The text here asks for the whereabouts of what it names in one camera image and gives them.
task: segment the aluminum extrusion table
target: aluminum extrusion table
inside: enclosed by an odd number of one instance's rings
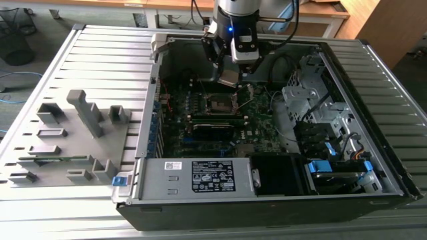
[[[64,91],[84,89],[97,107],[121,105],[132,111],[121,157],[121,171],[132,168],[150,75],[150,36],[154,33],[201,35],[198,31],[86,25],[70,31],[43,77],[21,109],[0,145],[0,173],[15,168],[5,155],[35,130],[35,108],[43,98],[58,101]],[[264,39],[286,36],[261,35]],[[427,191],[427,117],[384,66],[369,45],[357,40],[296,37],[326,42],[338,58],[385,138],[394,148],[417,187]],[[62,186],[9,188],[0,174],[0,238],[22,239],[256,239],[260,236],[427,227],[427,198],[397,209],[376,211],[350,222],[289,227],[228,228],[206,231],[138,232],[124,220],[110,200],[112,187]]]

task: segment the wooden desk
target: wooden desk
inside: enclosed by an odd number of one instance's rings
[[[213,12],[213,0],[196,0],[200,13],[210,17]],[[274,1],[278,10],[285,7],[282,1]],[[55,10],[121,12],[146,15],[149,28],[158,27],[158,15],[190,15],[190,0],[0,0],[0,7],[7,8],[38,8]],[[193,16],[197,19],[197,11],[193,9]],[[336,12],[328,3],[308,2],[300,6],[301,23],[325,24],[324,38],[333,38],[342,24],[349,17],[346,12]]]
[[[213,0],[196,0],[200,13],[204,17],[210,17],[213,12]],[[282,1],[273,3],[277,6],[278,12],[284,9]],[[193,7],[193,17],[198,18],[196,7]],[[190,15],[190,0],[146,0],[144,4],[144,12],[146,15],[146,22],[149,28],[156,28],[157,15]],[[298,21],[301,23],[325,24],[326,28],[322,33],[324,38],[333,38],[340,29],[342,21],[348,19],[348,12],[337,12],[328,3],[308,2],[300,5]]]

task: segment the green circuit board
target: green circuit board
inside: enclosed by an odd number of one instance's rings
[[[244,157],[250,152],[282,151],[262,84],[241,83],[233,88],[217,82],[169,79],[161,83],[158,101],[164,158]]]

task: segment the blue clip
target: blue clip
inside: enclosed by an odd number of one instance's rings
[[[113,187],[125,187],[128,185],[128,178],[125,176],[114,176],[112,178]]]
[[[310,173],[330,173],[332,168],[328,160],[312,160],[308,163],[308,169]]]
[[[328,152],[330,153],[330,155],[334,156],[334,155],[336,155],[336,151],[334,151],[330,143],[329,143],[329,142],[325,142],[324,145],[325,145],[325,147],[326,147]]]
[[[372,163],[369,161],[364,161],[362,163],[364,163],[366,172],[372,171],[373,170]]]
[[[309,172],[310,172],[310,173],[314,173],[314,172],[316,172],[314,164],[313,164],[312,162],[308,163],[308,169],[309,169]]]

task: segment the warning label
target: warning label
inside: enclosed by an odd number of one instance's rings
[[[236,191],[232,161],[193,161],[190,174],[194,193]]]

